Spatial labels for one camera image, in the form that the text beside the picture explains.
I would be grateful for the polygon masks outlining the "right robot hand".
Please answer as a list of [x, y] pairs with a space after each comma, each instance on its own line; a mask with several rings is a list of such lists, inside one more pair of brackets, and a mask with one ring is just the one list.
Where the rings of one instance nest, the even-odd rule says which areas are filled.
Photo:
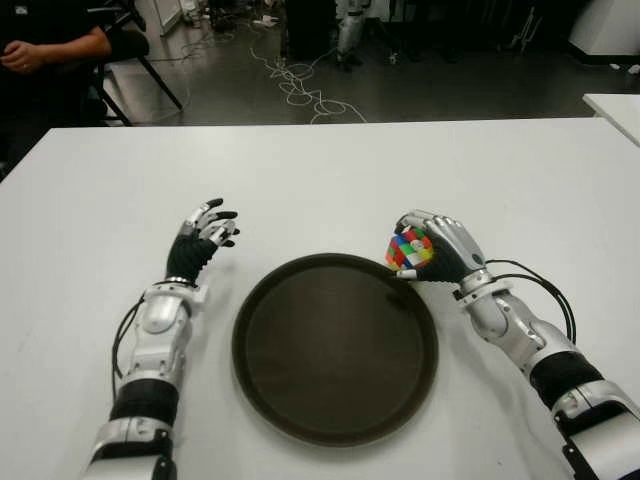
[[400, 217], [394, 233], [405, 233], [410, 228], [426, 234], [433, 256], [424, 266], [411, 266], [396, 273], [398, 279], [459, 284], [469, 274], [485, 267], [480, 247], [459, 221], [413, 210]]

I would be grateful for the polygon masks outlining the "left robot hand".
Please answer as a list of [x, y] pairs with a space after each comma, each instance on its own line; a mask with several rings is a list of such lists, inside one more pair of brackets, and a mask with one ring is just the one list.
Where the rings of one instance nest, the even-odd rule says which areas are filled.
[[214, 198], [199, 205], [183, 221], [168, 253], [165, 280], [195, 285], [201, 270], [221, 248], [235, 245], [240, 231], [236, 211], [221, 210], [224, 200]]

